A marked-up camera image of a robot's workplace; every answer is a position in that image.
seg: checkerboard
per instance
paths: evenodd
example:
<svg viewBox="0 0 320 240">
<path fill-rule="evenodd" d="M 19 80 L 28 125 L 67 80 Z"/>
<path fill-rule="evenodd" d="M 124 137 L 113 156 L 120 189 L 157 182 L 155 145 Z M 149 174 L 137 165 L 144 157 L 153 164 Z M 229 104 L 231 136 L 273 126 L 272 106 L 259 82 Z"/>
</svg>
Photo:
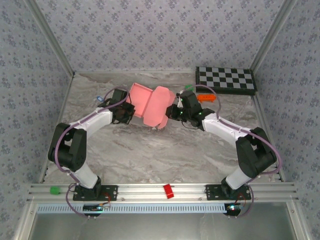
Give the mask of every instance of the checkerboard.
<svg viewBox="0 0 320 240">
<path fill-rule="evenodd" d="M 197 66 L 196 84 L 206 85 L 217 94 L 255 95 L 257 91 L 254 74 L 250 69 Z M 205 87 L 196 87 L 197 93 L 211 93 Z"/>
</svg>

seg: marble surface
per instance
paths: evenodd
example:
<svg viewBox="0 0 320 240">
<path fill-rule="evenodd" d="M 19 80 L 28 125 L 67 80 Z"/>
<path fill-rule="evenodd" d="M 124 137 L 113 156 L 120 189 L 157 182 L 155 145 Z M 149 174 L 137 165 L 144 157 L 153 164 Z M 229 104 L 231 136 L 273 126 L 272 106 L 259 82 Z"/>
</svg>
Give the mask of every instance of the marble surface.
<svg viewBox="0 0 320 240">
<path fill-rule="evenodd" d="M 139 83 L 155 89 L 168 87 L 174 93 L 195 81 L 194 73 L 91 73 L 76 74 L 62 121 L 71 123 L 91 113 L 97 96 L 115 86 Z M 249 96 L 219 95 L 220 115 L 238 125 L 258 126 Z M 202 104 L 218 109 L 218 101 Z M 236 149 L 221 138 L 201 130 L 187 129 L 169 120 L 163 129 L 134 117 L 129 125 L 108 125 L 87 141 L 86 161 L 103 183 L 205 183 L 220 182 L 238 166 Z M 264 176 L 259 181 L 266 182 Z M 50 162 L 46 183 L 70 183 L 71 178 Z"/>
</svg>

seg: small blue object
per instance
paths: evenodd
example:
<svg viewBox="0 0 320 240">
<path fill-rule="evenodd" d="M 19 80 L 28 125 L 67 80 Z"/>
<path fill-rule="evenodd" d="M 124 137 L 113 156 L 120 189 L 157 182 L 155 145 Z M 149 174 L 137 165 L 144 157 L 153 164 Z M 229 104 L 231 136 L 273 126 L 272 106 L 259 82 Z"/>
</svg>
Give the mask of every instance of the small blue object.
<svg viewBox="0 0 320 240">
<path fill-rule="evenodd" d="M 104 99 L 103 99 L 102 97 L 100 97 L 100 96 L 97 96 L 96 99 L 97 99 L 99 102 L 102 102 L 102 103 L 104 102 Z"/>
</svg>

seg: orange block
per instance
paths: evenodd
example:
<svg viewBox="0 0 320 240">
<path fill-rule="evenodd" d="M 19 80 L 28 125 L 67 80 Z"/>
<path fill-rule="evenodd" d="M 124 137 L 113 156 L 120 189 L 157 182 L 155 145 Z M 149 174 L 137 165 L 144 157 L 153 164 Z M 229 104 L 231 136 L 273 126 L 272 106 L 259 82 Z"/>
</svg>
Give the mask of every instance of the orange block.
<svg viewBox="0 0 320 240">
<path fill-rule="evenodd" d="M 202 102 L 211 102 L 213 103 L 214 100 L 216 100 L 216 96 L 213 94 L 199 94 L 196 96 L 196 99 L 202 103 Z"/>
</svg>

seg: patterned wallpaper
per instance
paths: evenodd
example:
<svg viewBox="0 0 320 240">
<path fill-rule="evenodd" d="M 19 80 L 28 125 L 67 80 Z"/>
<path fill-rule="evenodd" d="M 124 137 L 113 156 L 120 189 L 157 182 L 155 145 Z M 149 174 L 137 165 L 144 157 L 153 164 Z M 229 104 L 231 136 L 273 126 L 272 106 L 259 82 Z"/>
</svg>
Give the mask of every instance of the patterned wallpaper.
<svg viewBox="0 0 320 240">
<path fill-rule="evenodd" d="M 12 239 L 69 77 L 23 0 L 0 2 L 0 239 Z"/>
<path fill-rule="evenodd" d="M 75 71 L 248 68 L 283 0 L 37 0 Z"/>
<path fill-rule="evenodd" d="M 320 3 L 299 0 L 255 75 L 267 120 L 320 240 Z"/>
</svg>

